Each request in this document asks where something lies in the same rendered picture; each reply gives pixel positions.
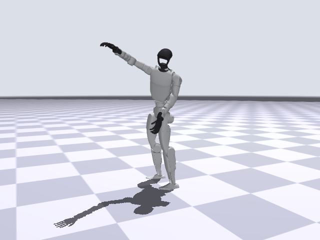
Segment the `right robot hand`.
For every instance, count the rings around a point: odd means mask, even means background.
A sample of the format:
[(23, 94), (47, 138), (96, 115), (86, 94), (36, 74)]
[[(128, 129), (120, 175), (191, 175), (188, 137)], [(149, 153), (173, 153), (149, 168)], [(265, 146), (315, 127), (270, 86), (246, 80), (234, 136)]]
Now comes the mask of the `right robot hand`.
[(105, 47), (109, 47), (110, 49), (112, 49), (113, 53), (118, 53), (119, 55), (122, 53), (122, 51), (117, 46), (115, 46), (115, 45), (113, 45), (111, 43), (103, 42), (103, 43), (100, 44), (100, 47), (104, 46), (104, 45), (105, 45)]

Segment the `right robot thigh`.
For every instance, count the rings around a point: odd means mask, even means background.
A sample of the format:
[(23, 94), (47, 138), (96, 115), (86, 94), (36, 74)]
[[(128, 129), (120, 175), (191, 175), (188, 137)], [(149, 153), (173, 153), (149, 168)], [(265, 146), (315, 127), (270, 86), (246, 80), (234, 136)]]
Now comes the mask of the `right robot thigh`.
[(146, 123), (146, 131), (147, 131), (147, 138), (148, 138), (148, 142), (152, 148), (152, 150), (155, 152), (155, 153), (159, 153), (161, 150), (162, 150), (162, 147), (161, 147), (161, 144), (159, 142), (156, 142), (155, 139), (156, 139), (156, 136), (157, 134), (153, 134), (151, 131), (153, 130), (150, 130), (152, 129), (154, 126), (155, 126), (155, 123), (154, 124), (151, 124), (153, 122), (155, 122), (157, 120), (157, 118), (155, 117), (155, 114), (154, 112), (150, 113), (148, 115), (148, 118), (147, 118), (147, 123)]

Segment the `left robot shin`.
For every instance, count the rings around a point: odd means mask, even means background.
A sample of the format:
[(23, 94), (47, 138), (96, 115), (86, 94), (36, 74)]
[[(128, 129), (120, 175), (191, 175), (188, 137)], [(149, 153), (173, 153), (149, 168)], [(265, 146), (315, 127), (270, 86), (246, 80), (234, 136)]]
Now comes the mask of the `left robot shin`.
[[(176, 169), (176, 157), (175, 157), (175, 149), (170, 147), (167, 151), (167, 156), (163, 151), (163, 159), (165, 169), (168, 175), (169, 183), (175, 185), (175, 169)], [(171, 182), (170, 182), (171, 181)]]

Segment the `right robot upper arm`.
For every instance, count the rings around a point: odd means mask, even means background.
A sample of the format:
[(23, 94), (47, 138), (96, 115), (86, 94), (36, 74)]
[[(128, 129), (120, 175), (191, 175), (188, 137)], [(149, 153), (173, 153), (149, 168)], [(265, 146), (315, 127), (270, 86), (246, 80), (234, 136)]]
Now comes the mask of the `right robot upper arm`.
[(142, 61), (136, 60), (133, 57), (131, 57), (131, 59), (129, 61), (127, 61), (127, 63), (131, 66), (136, 66), (137, 68), (141, 69), (142, 71), (144, 71), (146, 74), (150, 75), (152, 69), (154, 68), (151, 65), (145, 64)]

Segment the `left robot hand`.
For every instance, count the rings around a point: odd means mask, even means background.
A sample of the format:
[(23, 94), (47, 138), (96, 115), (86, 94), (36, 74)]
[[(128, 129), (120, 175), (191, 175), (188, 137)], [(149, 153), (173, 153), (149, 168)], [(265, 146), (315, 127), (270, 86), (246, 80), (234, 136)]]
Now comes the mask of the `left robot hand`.
[(155, 126), (151, 129), (149, 129), (149, 130), (154, 129), (153, 131), (151, 131), (152, 134), (157, 134), (160, 131), (163, 120), (164, 120), (164, 118), (162, 117), (162, 112), (159, 112), (157, 115), (157, 120), (151, 123), (152, 125), (155, 123)]

